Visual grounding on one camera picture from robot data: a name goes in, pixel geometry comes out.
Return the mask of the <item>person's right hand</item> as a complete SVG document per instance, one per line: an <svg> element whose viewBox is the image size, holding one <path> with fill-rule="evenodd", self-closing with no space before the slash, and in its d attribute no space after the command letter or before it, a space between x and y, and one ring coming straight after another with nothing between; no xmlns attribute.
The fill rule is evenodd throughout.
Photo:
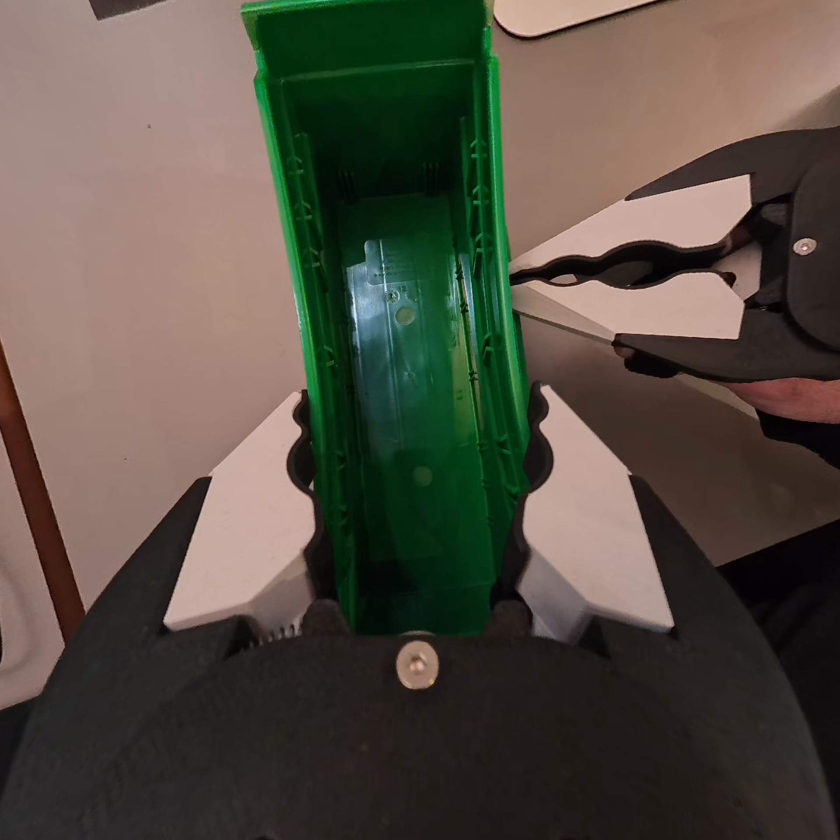
<svg viewBox="0 0 840 840"><path fill-rule="evenodd" d="M724 387L758 412L796 422L839 424L839 381L787 378Z"/></svg>

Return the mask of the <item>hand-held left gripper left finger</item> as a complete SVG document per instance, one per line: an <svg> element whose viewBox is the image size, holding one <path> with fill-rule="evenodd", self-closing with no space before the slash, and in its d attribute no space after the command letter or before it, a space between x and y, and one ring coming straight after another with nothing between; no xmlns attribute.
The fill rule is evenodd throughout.
<svg viewBox="0 0 840 840"><path fill-rule="evenodd" d="M232 616L292 634L314 599L316 535L308 393L291 393L210 475L164 616L181 631Z"/></svg>

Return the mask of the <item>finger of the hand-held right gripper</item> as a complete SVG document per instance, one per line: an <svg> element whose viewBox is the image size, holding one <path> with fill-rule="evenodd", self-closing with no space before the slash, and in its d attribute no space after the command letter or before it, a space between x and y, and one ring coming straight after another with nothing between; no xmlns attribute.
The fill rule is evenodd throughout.
<svg viewBox="0 0 840 840"><path fill-rule="evenodd" d="M576 261L598 265L633 245L677 251L725 241L752 207L751 175L736 175L614 203L555 235L509 265L512 281L574 273Z"/></svg>
<svg viewBox="0 0 840 840"><path fill-rule="evenodd" d="M721 274L696 270L633 288L600 279L530 280L511 287L511 305L523 317L601 343L621 334L735 340L744 313L743 300Z"/></svg>

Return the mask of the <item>white rounded board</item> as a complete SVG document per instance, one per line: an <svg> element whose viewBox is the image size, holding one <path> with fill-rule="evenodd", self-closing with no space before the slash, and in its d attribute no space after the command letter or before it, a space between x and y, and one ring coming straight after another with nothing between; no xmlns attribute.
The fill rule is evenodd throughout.
<svg viewBox="0 0 840 840"><path fill-rule="evenodd" d="M631 13L659 1L494 1L498 26L516 39L540 39Z"/></svg>

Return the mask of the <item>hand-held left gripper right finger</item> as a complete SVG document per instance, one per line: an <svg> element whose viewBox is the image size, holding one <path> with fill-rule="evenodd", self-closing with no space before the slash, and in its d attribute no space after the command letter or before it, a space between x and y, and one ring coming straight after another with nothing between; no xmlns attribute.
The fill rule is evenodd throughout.
<svg viewBox="0 0 840 840"><path fill-rule="evenodd" d="M532 386L526 555L516 591L532 632L576 643L592 619L660 634L675 627L631 473L549 385Z"/></svg>

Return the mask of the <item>green plastic bin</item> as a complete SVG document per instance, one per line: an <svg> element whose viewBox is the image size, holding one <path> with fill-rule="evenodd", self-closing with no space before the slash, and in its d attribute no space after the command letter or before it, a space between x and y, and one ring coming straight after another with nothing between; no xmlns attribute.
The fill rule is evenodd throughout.
<svg viewBox="0 0 840 840"><path fill-rule="evenodd" d="M530 436L486 3L241 9L328 591L361 635L478 635Z"/></svg>

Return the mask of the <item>brown wooden post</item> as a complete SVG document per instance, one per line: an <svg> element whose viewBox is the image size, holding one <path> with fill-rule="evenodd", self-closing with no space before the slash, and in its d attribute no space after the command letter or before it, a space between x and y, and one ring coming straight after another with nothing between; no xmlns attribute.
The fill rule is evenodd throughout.
<svg viewBox="0 0 840 840"><path fill-rule="evenodd" d="M64 644L68 644L86 611L4 350L1 433L60 634Z"/></svg>

